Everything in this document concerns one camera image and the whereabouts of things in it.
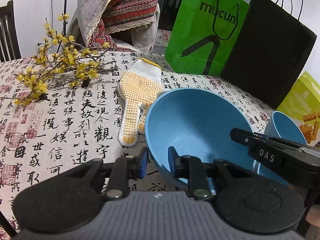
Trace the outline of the yellow-green snack box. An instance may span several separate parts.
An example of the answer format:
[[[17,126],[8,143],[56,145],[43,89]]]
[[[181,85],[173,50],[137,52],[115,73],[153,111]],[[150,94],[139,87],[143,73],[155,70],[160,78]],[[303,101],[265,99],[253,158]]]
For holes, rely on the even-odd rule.
[[[289,116],[310,146],[319,147],[320,86],[304,72],[294,83],[277,110]]]

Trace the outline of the calligraphy print tablecloth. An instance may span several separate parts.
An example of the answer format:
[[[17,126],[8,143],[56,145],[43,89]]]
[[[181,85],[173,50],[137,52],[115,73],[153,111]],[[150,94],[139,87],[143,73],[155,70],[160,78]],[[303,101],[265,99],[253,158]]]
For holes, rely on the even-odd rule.
[[[118,82],[140,57],[108,52],[103,61],[112,73],[87,88],[50,88],[46,101],[27,107],[12,98],[27,93],[16,75],[30,66],[31,59],[1,63],[1,212],[15,230],[19,226],[12,203],[25,188],[93,158],[111,163],[120,156],[137,155],[145,146],[143,135],[133,147],[118,141],[124,110]]]

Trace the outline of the yellow flower branch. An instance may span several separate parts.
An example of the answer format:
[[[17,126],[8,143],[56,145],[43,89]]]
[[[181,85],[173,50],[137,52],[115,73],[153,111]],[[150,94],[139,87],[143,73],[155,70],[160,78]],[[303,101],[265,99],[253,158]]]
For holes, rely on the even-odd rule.
[[[44,24],[46,36],[37,45],[31,64],[15,74],[20,85],[27,89],[25,95],[12,98],[16,105],[27,106],[32,102],[46,100],[50,87],[87,87],[101,74],[115,72],[117,68],[106,68],[102,57],[110,48],[105,42],[102,47],[85,47],[66,35]]]

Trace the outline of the red patterned quilt on chair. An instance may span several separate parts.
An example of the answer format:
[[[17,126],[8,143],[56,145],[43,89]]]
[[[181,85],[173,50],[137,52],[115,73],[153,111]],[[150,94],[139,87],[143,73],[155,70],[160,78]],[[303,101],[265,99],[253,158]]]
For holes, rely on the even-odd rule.
[[[67,34],[84,47],[150,53],[159,16],[158,0],[78,0]]]

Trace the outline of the blue bowl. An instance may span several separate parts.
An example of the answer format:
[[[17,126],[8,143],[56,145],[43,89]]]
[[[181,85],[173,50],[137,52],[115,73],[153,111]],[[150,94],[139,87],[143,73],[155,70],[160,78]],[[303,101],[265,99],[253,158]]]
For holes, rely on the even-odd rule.
[[[264,135],[281,138],[306,145],[306,139],[299,127],[284,113],[274,111],[267,122]]]
[[[280,178],[247,154],[244,145],[231,140],[233,128],[253,132],[253,128],[237,107],[223,97],[197,88],[180,88],[159,96],[148,110],[145,137],[160,174],[173,185],[185,190],[186,179],[171,175],[168,148],[178,155],[192,155],[204,163],[225,159],[247,170],[283,185]]]

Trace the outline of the green paper bag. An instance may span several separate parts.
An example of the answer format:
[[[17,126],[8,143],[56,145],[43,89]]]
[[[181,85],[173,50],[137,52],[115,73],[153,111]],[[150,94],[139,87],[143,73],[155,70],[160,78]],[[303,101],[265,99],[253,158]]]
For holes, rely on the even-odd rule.
[[[249,9],[229,0],[216,0],[213,14],[200,9],[177,16],[165,59],[177,73],[220,76]]]

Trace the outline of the dark wooden chair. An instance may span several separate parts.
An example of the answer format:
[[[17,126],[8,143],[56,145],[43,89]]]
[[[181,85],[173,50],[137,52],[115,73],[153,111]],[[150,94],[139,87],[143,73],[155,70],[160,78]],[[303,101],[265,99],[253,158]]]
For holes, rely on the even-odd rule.
[[[14,19],[14,2],[10,0],[6,6],[1,7],[1,62],[20,59],[21,53],[18,45]]]

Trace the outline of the white yellow dotted glove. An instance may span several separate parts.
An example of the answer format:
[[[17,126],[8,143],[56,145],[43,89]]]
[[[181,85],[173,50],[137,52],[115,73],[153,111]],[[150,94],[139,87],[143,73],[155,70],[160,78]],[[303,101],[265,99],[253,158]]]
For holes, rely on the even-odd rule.
[[[163,91],[161,75],[160,65],[140,58],[121,76],[118,93],[125,107],[118,140],[122,146],[134,146],[138,135],[145,133],[148,110]]]

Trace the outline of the black paper bag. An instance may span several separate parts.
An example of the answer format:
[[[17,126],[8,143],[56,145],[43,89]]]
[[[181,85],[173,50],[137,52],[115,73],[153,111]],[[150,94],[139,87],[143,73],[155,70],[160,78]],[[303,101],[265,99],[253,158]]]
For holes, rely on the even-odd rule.
[[[276,109],[303,70],[316,38],[271,0],[251,0],[220,76]]]

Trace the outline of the black light stand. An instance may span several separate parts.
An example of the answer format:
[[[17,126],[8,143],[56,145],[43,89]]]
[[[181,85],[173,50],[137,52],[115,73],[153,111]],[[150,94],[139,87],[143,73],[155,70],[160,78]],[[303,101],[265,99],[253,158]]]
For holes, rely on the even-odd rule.
[[[67,20],[64,18],[64,15],[67,14],[67,0],[64,0],[63,4],[63,16],[62,16],[62,21],[63,21],[63,29],[62,33],[63,35],[66,35],[66,26],[67,26]]]

